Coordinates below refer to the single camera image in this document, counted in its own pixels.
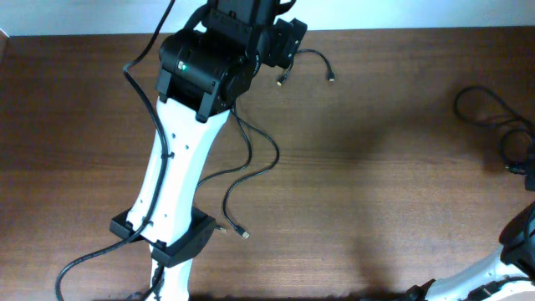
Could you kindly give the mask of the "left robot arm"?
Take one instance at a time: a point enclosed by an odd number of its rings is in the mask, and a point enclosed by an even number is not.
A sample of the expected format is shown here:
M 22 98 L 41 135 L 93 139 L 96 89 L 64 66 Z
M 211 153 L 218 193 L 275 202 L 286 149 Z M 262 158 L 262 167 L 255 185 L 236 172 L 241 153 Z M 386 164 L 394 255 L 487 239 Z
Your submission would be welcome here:
M 186 300 L 193 258 L 216 222 L 193 205 L 208 152 L 237 98 L 263 65 L 287 68 L 306 33 L 282 20 L 291 2 L 212 0 L 160 46 L 156 133 L 134 205 L 116 216 L 112 233 L 150 246 L 148 300 Z

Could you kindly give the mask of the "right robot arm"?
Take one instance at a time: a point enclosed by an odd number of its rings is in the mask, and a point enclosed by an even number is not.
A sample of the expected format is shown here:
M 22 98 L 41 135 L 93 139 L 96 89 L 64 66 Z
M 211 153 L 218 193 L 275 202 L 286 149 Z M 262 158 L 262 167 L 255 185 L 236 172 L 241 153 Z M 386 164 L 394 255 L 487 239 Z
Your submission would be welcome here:
M 534 291 L 534 205 L 502 230 L 499 248 L 454 276 L 409 288 L 410 301 L 504 300 Z

